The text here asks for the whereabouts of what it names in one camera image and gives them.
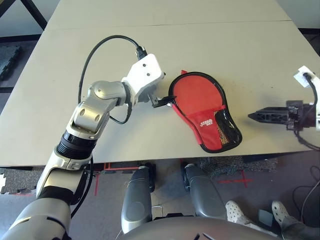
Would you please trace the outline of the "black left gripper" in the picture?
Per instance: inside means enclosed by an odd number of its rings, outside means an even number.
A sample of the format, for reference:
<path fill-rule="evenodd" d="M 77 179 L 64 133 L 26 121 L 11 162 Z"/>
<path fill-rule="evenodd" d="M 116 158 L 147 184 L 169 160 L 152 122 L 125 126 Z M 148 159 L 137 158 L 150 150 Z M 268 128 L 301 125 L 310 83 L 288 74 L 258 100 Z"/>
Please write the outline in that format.
<path fill-rule="evenodd" d="M 138 96 L 137 102 L 147 103 L 150 101 L 153 108 L 159 108 L 163 106 L 172 107 L 173 101 L 175 100 L 176 96 L 165 96 L 161 99 L 158 99 L 158 97 L 155 95 L 156 90 L 156 85 L 145 88 Z"/>

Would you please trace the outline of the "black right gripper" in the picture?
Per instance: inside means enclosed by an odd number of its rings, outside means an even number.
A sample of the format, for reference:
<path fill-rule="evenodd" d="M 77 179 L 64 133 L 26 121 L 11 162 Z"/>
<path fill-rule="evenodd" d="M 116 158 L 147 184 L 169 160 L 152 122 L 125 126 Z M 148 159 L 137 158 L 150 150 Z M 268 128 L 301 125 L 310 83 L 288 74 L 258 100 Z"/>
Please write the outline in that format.
<path fill-rule="evenodd" d="M 286 107 L 265 107 L 250 113 L 254 121 L 267 124 L 286 124 L 289 131 L 316 127 L 316 108 L 302 100 L 288 100 Z"/>

